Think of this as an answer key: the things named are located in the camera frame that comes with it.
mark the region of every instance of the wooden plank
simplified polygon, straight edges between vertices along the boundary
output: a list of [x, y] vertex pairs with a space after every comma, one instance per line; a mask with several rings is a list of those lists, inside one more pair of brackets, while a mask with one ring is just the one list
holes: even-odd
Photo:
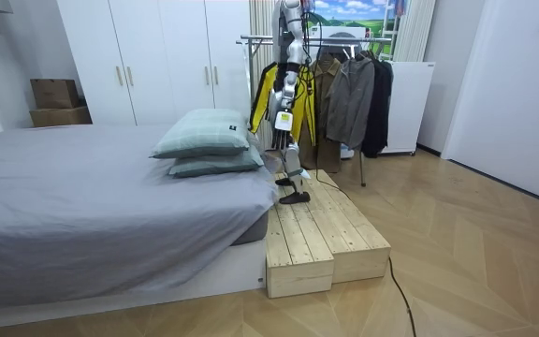
[[266, 236], [266, 256], [268, 267], [283, 267], [292, 265], [292, 259], [288, 253], [288, 246], [284, 238], [284, 232], [280, 225], [280, 219], [275, 208], [268, 211], [268, 235]]
[[382, 277], [386, 273], [390, 248], [371, 249], [334, 256], [332, 283]]
[[[284, 197], [284, 190], [280, 188], [278, 190], [280, 197]], [[295, 217], [295, 213], [290, 205], [283, 205], [276, 203], [276, 210], [278, 211], [278, 218], [282, 225], [282, 231], [284, 238], [286, 239], [286, 245], [288, 246], [288, 252], [292, 263], [297, 265], [301, 263], [313, 262], [313, 256], [302, 231], [300, 230], [299, 222]]]
[[333, 273], [334, 260], [268, 268], [268, 296], [273, 299], [330, 290]]
[[[289, 195], [294, 192], [294, 188], [291, 186], [283, 187], [284, 192]], [[319, 231], [317, 224], [313, 220], [309, 209], [305, 203], [298, 203], [291, 205], [295, 217], [299, 222], [300, 230], [305, 236], [307, 241], [307, 246], [311, 251], [313, 256], [313, 261], [329, 261], [334, 259], [332, 254], [329, 251], [328, 245], [322, 236], [322, 233]]]
[[309, 213], [313, 217], [313, 220], [317, 224], [317, 227], [324, 237], [330, 252], [334, 254], [350, 251], [346, 242], [342, 238], [341, 233], [328, 220], [328, 216], [321, 208], [322, 205], [319, 203], [311, 187], [307, 184], [307, 181], [303, 181], [303, 189], [309, 192], [311, 195], [311, 201], [307, 203], [307, 208], [309, 209]]
[[348, 218], [344, 215], [341, 208], [332, 200], [328, 191], [324, 188], [324, 184], [318, 182], [315, 179], [308, 181], [309, 186], [312, 188], [313, 193], [321, 203], [328, 221], [334, 224], [348, 247], [346, 251], [358, 251], [370, 249], [370, 246], [363, 240], [361, 235], [355, 230], [355, 227], [351, 224]]
[[[322, 182], [331, 183], [334, 186], [338, 186], [323, 170], [319, 170], [319, 179]], [[375, 229], [371, 222], [363, 215], [363, 213], [355, 206], [353, 201], [349, 199], [340, 190], [324, 184], [324, 188], [328, 191], [332, 199], [336, 202], [342, 213], [353, 224], [357, 232], [361, 235], [363, 240], [372, 249], [375, 248], [387, 248], [390, 244], [384, 239], [384, 237]]]

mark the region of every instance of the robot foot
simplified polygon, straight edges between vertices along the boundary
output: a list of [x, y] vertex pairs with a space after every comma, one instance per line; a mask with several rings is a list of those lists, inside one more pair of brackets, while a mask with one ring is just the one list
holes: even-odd
[[292, 183], [290, 182], [290, 179], [288, 179], [288, 178], [278, 179], [276, 181], [276, 184], [278, 186], [291, 186], [292, 185]]
[[280, 198], [280, 203], [283, 205], [292, 205], [300, 202], [309, 202], [311, 200], [311, 197], [309, 196], [309, 193], [303, 192], [303, 193], [297, 193], [294, 192], [290, 196], [286, 196], [283, 198]]

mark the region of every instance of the black coat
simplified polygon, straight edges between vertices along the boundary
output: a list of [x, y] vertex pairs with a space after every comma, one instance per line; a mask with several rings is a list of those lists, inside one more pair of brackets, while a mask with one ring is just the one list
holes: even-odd
[[388, 62], [373, 61], [375, 77], [370, 113], [365, 129], [361, 151], [365, 156], [375, 158], [388, 145], [388, 113], [392, 95], [392, 65]]

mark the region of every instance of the pillow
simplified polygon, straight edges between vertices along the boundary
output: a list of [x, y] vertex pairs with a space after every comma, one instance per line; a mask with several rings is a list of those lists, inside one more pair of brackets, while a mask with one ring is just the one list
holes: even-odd
[[200, 109], [188, 112], [159, 140], [153, 158], [235, 155], [249, 148], [247, 120], [238, 111]]
[[255, 146], [237, 155], [207, 155], [198, 158], [178, 158], [169, 170], [174, 178], [198, 177], [207, 174], [241, 172], [258, 169], [263, 160]]

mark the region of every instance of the white wardrobe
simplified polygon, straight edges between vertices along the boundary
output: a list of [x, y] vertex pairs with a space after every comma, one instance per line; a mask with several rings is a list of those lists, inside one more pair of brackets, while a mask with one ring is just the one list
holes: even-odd
[[97, 125], [173, 124], [199, 108], [250, 112], [246, 0], [57, 0]]

